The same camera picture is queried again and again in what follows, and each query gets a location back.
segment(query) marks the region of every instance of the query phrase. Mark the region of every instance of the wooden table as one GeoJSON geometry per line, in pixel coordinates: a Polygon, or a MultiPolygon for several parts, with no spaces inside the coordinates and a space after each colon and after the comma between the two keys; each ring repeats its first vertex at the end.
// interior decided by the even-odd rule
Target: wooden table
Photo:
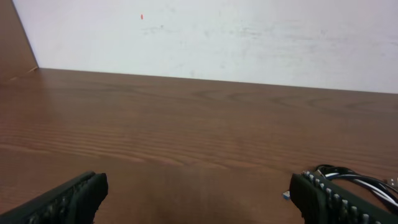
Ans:
{"type": "Polygon", "coordinates": [[[38,69],[0,85],[0,212],[93,170],[96,223],[303,223],[293,172],[396,176],[397,131],[397,95],[38,69]]]}

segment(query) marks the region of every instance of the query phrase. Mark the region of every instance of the white cable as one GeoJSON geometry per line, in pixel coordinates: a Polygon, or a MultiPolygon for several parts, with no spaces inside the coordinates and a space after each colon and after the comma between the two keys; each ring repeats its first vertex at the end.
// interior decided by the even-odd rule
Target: white cable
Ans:
{"type": "Polygon", "coordinates": [[[386,187],[385,187],[384,185],[382,185],[382,184],[380,184],[380,183],[379,183],[379,185],[380,185],[382,188],[386,189],[386,187]]]}
{"type": "Polygon", "coordinates": [[[333,175],[338,175],[339,173],[331,173],[331,174],[326,174],[325,175],[325,177],[330,177],[330,176],[333,176],[333,175]]]}
{"type": "Polygon", "coordinates": [[[392,199],[390,196],[388,196],[388,194],[384,193],[382,190],[378,189],[377,187],[375,187],[375,186],[373,186],[371,184],[368,184],[368,183],[366,183],[366,182],[364,182],[362,180],[354,179],[354,181],[357,181],[357,182],[359,182],[359,183],[361,183],[363,185],[366,185],[366,186],[372,188],[372,191],[374,193],[378,193],[378,195],[381,194],[386,200],[389,200],[391,203],[396,203],[394,201],[394,199],[392,199]]]}
{"type": "Polygon", "coordinates": [[[379,197],[383,198],[384,200],[386,200],[387,202],[390,202],[391,204],[393,204],[393,205],[395,205],[396,207],[398,207],[398,203],[391,202],[390,200],[388,200],[388,199],[385,198],[383,195],[381,195],[381,194],[379,194],[379,193],[377,193],[377,192],[374,192],[374,193],[377,194],[379,197]]]}
{"type": "Polygon", "coordinates": [[[318,169],[317,171],[319,172],[319,174],[320,174],[322,177],[326,178],[326,177],[322,174],[322,172],[321,172],[319,169],[318,169]]]}
{"type": "MultiPolygon", "coordinates": [[[[325,177],[326,177],[326,178],[329,178],[329,177],[334,176],[334,175],[339,175],[339,173],[326,174],[325,177]]],[[[380,196],[380,197],[383,198],[384,200],[387,200],[388,202],[390,202],[390,203],[392,203],[393,205],[395,205],[395,206],[398,207],[398,204],[396,203],[396,201],[395,201],[394,199],[392,199],[390,196],[388,196],[388,194],[384,193],[382,190],[380,190],[380,189],[378,189],[377,187],[375,187],[375,186],[373,186],[373,185],[371,185],[371,184],[368,184],[368,183],[366,183],[366,182],[364,182],[364,181],[362,181],[362,180],[358,180],[358,179],[353,179],[353,180],[354,180],[354,181],[357,181],[357,182],[359,182],[359,183],[361,183],[361,184],[363,184],[363,185],[366,185],[366,186],[370,187],[370,188],[372,189],[372,191],[373,191],[375,194],[377,194],[378,196],[380,196]]]]}

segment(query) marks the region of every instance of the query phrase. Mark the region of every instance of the white wall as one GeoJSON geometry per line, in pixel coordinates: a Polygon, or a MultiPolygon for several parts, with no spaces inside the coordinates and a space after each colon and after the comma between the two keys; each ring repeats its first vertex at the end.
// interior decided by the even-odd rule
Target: white wall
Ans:
{"type": "Polygon", "coordinates": [[[14,2],[44,68],[398,93],[396,0],[14,2]]]}

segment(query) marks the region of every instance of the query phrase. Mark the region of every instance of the black cable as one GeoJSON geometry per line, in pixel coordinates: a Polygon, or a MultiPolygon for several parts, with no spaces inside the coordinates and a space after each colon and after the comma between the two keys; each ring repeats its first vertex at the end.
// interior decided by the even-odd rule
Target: black cable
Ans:
{"type": "Polygon", "coordinates": [[[321,173],[321,175],[328,180],[346,179],[354,184],[357,184],[361,187],[364,187],[365,189],[368,189],[390,210],[390,212],[398,215],[398,206],[397,206],[398,199],[388,189],[392,190],[397,194],[398,190],[384,183],[383,181],[376,179],[374,177],[363,176],[346,167],[336,167],[329,164],[321,164],[319,166],[316,166],[315,171],[321,173]],[[380,192],[385,193],[385,195],[383,194],[381,194],[382,196],[378,195],[380,192],[378,192],[376,189],[378,189],[380,192]]]}

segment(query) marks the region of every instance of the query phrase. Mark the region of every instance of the wood grain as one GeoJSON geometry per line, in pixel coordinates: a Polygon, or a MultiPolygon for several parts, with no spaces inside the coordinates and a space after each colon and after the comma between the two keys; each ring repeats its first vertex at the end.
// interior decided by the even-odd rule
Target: wood grain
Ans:
{"type": "Polygon", "coordinates": [[[398,96],[39,69],[0,85],[0,212],[106,172],[96,223],[303,223],[322,163],[398,173],[398,96]]]}
{"type": "Polygon", "coordinates": [[[0,83],[37,67],[12,0],[0,1],[0,83]]]}

